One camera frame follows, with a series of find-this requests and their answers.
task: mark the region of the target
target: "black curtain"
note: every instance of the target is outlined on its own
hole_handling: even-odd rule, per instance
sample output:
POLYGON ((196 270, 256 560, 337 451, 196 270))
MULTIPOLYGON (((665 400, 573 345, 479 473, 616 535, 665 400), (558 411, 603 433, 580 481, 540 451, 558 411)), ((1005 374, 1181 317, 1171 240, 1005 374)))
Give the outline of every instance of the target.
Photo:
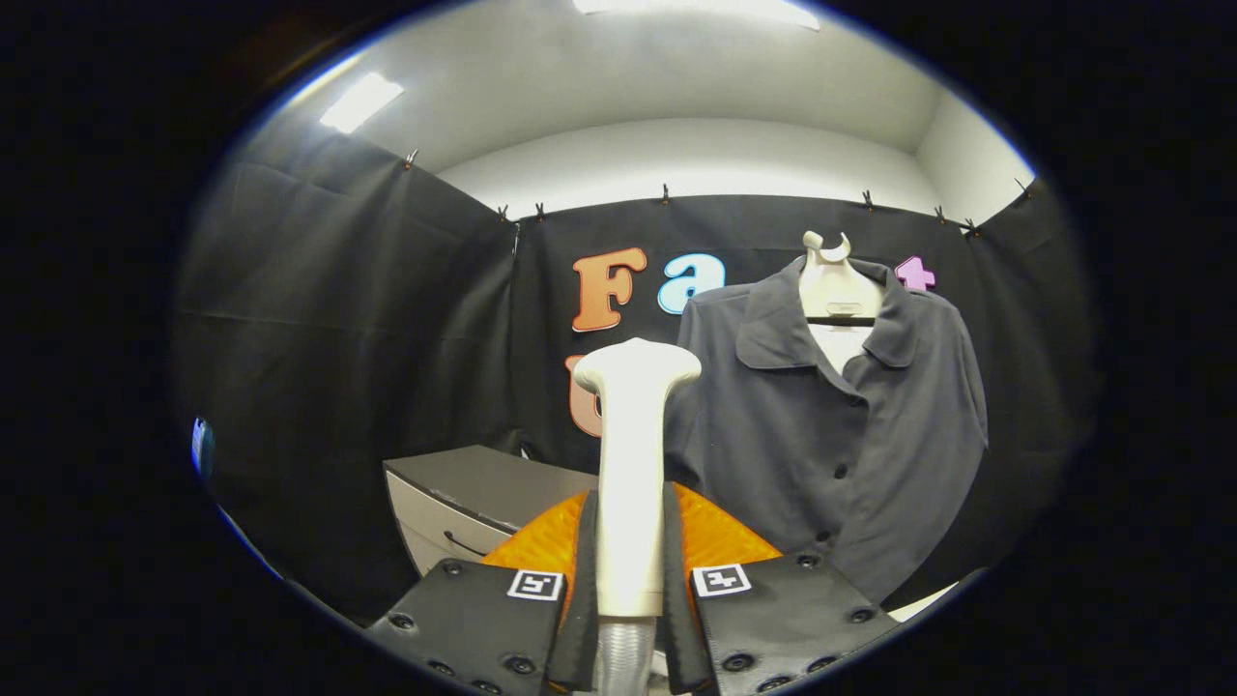
POLYGON ((381 460, 518 452, 506 365, 513 223, 401 157, 268 127, 203 197, 173 392, 208 482, 289 577, 369 623, 416 580, 381 460))
POLYGON ((959 309, 983 378, 988 452, 954 524, 887 607, 1011 553, 1096 428, 1101 316, 1079 230, 1050 187, 1035 179, 1027 190, 969 235, 975 294, 959 309))
POLYGON ((564 362, 632 336, 673 342, 679 314, 658 291, 663 268, 709 253, 725 284, 762 279, 803 252, 804 230, 845 231, 852 257, 898 267, 918 257, 929 289, 952 302, 975 342, 988 403, 991 449, 957 520, 919 572, 889 596, 905 605, 999 560, 1059 491, 1069 456, 1094 425, 1098 389, 1092 294, 1060 204, 1042 184, 961 234, 957 223, 907 210, 777 195, 632 200, 521 220, 512 278, 511 340, 521 441, 533 460, 596 473, 600 441, 569 408, 564 362), (631 247, 646 266, 620 318, 576 330, 581 257, 631 247))

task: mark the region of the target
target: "white handle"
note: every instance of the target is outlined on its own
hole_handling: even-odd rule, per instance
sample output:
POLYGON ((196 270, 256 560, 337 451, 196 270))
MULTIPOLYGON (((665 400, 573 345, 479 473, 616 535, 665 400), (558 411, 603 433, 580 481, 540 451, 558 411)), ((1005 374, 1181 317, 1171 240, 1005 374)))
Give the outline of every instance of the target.
POLYGON ((666 401, 700 377, 700 361, 632 337, 589 354, 571 376, 601 398, 597 613, 661 616, 666 401))

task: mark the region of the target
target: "ceiling light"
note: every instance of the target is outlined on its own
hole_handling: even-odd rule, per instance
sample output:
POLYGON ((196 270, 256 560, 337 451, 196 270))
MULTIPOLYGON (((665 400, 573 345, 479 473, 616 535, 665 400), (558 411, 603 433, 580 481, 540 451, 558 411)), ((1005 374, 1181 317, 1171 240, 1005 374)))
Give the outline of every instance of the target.
POLYGON ((379 112, 379 109, 390 104, 402 93, 403 88, 398 84, 387 82, 379 73, 370 73, 349 88, 332 108, 327 109, 320 121, 339 132, 353 132, 356 126, 379 112))
POLYGON ((709 12, 761 17, 820 31, 820 20, 811 12, 784 0, 571 0, 585 15, 610 11, 704 10, 709 12))

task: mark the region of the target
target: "dark gray shirt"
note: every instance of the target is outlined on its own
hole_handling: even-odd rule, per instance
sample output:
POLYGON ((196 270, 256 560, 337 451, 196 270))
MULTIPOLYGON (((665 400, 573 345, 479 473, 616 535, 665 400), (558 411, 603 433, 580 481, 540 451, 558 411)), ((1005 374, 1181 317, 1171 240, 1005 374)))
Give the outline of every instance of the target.
POLYGON ((800 256, 688 302, 703 367, 667 403, 667 476, 782 553, 815 550, 873 602, 927 559, 987 448, 971 337, 944 298, 851 260, 886 292, 863 355, 837 373, 808 328, 800 256))

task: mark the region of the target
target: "drawer handle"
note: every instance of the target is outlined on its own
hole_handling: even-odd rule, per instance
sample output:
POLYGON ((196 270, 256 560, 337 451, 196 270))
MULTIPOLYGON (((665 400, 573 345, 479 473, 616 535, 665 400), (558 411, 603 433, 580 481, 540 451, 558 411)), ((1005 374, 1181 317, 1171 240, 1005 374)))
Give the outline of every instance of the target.
POLYGON ((452 530, 449 530, 449 529, 448 529, 447 532, 444 532, 444 533, 443 533, 443 537, 445 537, 445 538, 447 538, 447 540, 448 540, 448 541, 450 541, 452 544, 458 544, 458 545, 463 546, 464 549, 466 549, 466 550, 469 550, 469 551, 473 551, 473 553, 474 553, 474 554, 476 554, 477 556, 485 556, 485 555, 486 555, 486 554, 482 554, 481 551, 477 551, 476 549, 473 549, 473 548, 471 548, 471 546, 469 546, 468 544, 464 544, 464 543, 463 543, 463 541, 460 541, 459 539, 455 539, 455 535, 454 535, 454 534, 452 534, 452 530))

